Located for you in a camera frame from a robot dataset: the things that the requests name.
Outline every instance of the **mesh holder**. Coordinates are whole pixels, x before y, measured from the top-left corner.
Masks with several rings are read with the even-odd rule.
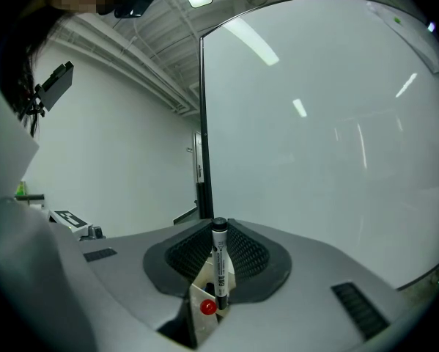
[[[230,304],[264,301],[287,280],[292,269],[289,252],[280,244],[229,219],[227,252],[237,287]]]
[[[198,224],[151,246],[143,269],[159,292],[186,298],[212,246],[211,221]]]
[[[143,268],[159,292],[186,298],[211,247],[211,220],[201,221],[151,246],[144,255]],[[230,304],[266,300],[291,272],[291,257],[283,246],[234,219],[228,220],[227,251],[237,283],[229,294]]]

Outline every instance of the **ceiling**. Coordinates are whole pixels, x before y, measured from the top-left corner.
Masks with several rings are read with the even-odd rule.
[[[268,0],[267,3],[280,0]],[[377,0],[425,20],[411,0]],[[136,19],[83,14],[62,24],[52,40],[92,56],[139,82],[174,113],[199,113],[199,38],[255,6],[247,0],[155,0]]]

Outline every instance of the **dark hair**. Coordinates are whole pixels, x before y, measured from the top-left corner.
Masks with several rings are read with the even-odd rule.
[[[6,39],[1,57],[0,87],[12,110],[21,115],[34,94],[33,67],[39,50],[45,45],[56,24],[69,13],[43,7],[17,21]],[[38,114],[23,116],[35,135]]]

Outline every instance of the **marker label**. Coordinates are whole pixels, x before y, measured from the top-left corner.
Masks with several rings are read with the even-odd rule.
[[[227,257],[227,231],[213,231],[214,293],[218,297],[229,293],[229,259]]]

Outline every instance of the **red button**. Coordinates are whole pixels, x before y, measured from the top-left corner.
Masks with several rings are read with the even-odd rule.
[[[202,313],[206,315],[212,315],[216,313],[217,310],[216,303],[213,300],[204,300],[200,304],[199,308],[202,311]]]

